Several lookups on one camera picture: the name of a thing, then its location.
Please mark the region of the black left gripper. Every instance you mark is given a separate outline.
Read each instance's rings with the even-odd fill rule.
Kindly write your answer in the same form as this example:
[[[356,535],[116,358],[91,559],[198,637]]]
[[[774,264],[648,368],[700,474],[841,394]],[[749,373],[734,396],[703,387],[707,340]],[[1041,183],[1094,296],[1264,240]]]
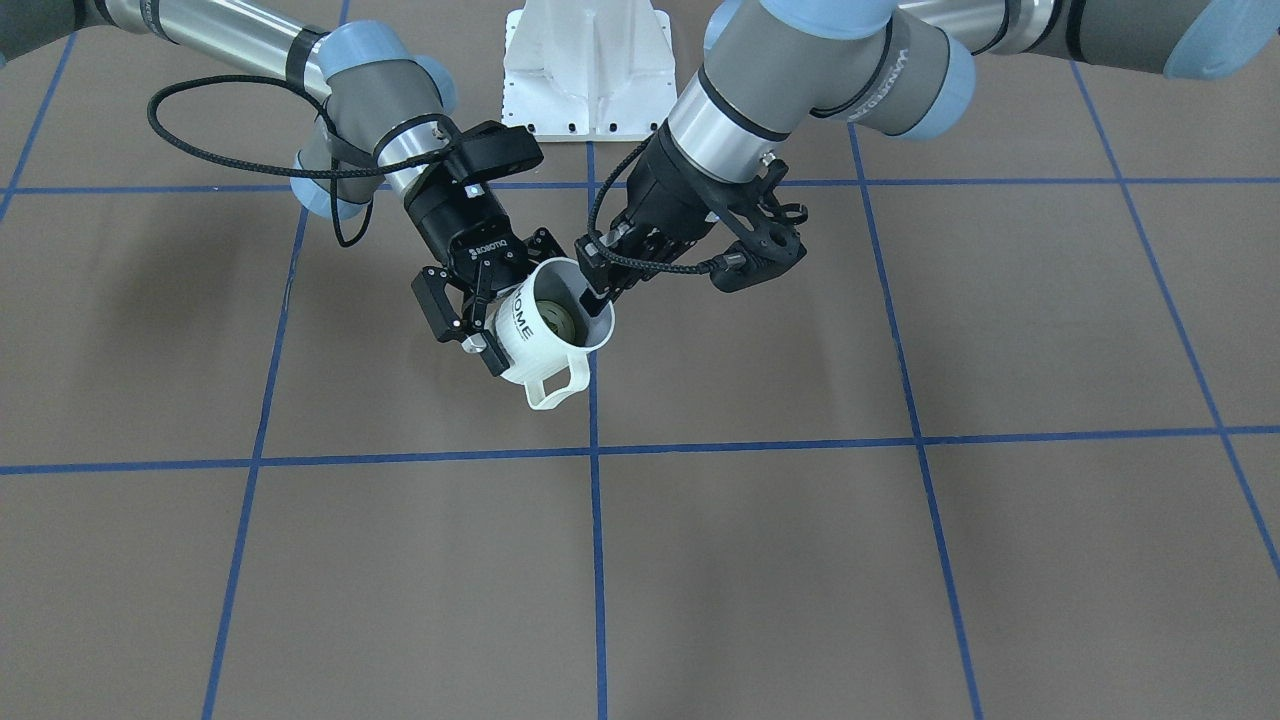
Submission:
[[[659,126],[611,173],[626,177],[626,206],[611,223],[611,232],[576,241],[579,269],[589,291],[582,296],[590,313],[652,274],[635,266],[673,265],[713,225],[713,214],[700,197],[707,174],[685,156],[668,126]]]

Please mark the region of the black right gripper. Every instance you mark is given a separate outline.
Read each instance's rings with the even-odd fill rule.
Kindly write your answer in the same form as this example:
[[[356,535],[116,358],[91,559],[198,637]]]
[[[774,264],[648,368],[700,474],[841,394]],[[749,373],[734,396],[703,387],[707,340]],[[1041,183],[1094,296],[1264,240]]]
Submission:
[[[425,266],[412,291],[438,342],[458,342],[500,377],[511,368],[489,307],[508,286],[516,286],[553,258],[566,252],[547,227],[518,238],[509,217],[486,184],[467,193],[440,165],[422,173],[404,196],[404,210],[433,256],[443,266]]]

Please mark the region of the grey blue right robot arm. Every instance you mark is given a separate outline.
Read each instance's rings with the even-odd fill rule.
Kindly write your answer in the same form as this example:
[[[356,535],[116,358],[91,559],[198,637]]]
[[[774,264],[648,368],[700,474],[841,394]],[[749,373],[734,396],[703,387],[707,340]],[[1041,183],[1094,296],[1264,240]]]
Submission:
[[[527,129],[495,120],[461,129],[448,70],[411,53],[388,24],[324,29],[251,1],[5,1],[3,60],[99,26],[224,61],[234,73],[220,76],[223,85],[268,85],[303,99],[316,118],[288,167],[216,155],[164,128],[160,102],[196,88],[193,81],[157,91],[147,117],[156,135],[192,156],[288,178],[300,204],[329,219],[344,247],[364,237],[346,234],[344,222],[370,222],[378,191],[390,184],[436,259],[412,283],[433,334],[479,355],[492,374],[513,375],[489,310],[556,251],[548,240],[522,241],[489,184],[541,163]]]

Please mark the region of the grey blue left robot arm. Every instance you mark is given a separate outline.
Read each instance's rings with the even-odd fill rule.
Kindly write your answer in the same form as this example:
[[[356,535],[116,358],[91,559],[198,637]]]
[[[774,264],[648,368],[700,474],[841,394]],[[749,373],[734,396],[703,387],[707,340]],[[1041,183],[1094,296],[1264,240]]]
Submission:
[[[978,54],[1217,79],[1277,32],[1275,1],[726,1],[668,117],[616,169],[627,202],[576,243],[596,315],[660,273],[726,292],[805,256],[777,151],[806,119],[928,140],[965,113]]]

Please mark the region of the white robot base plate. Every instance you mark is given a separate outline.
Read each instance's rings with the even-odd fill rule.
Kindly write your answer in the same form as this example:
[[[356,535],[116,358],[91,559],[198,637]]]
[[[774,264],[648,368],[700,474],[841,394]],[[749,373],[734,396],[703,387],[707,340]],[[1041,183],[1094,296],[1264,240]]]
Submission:
[[[676,102],[669,15],[649,1],[526,1],[504,28],[500,119],[541,143],[640,141]]]

